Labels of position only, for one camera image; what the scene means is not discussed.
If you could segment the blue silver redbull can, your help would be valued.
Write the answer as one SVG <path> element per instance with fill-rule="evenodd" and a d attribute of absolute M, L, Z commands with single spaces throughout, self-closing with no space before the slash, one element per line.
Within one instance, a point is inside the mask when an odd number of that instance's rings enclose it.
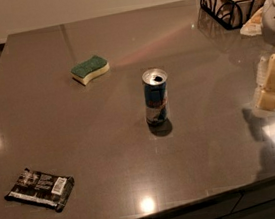
<path fill-rule="evenodd" d="M 164 70 L 152 68 L 143 75 L 145 94 L 145 109 L 147 123 L 161 125 L 167 120 L 167 73 Z"/>

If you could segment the green yellow sponge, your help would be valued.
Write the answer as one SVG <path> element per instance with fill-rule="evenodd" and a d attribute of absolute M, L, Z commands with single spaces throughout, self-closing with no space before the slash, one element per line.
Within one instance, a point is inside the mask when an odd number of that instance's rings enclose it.
<path fill-rule="evenodd" d="M 108 61 L 96 55 L 75 65 L 71 70 L 71 75 L 73 79 L 82 85 L 88 85 L 92 79 L 105 74 L 109 69 L 110 65 Z"/>

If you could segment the black snack bar wrapper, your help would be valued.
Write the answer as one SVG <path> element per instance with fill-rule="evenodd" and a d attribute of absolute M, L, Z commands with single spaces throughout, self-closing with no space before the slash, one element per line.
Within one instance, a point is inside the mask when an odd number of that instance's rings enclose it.
<path fill-rule="evenodd" d="M 60 213 L 69 200 L 74 184 L 71 176 L 56 176 L 26 168 L 5 199 L 45 206 Z"/>

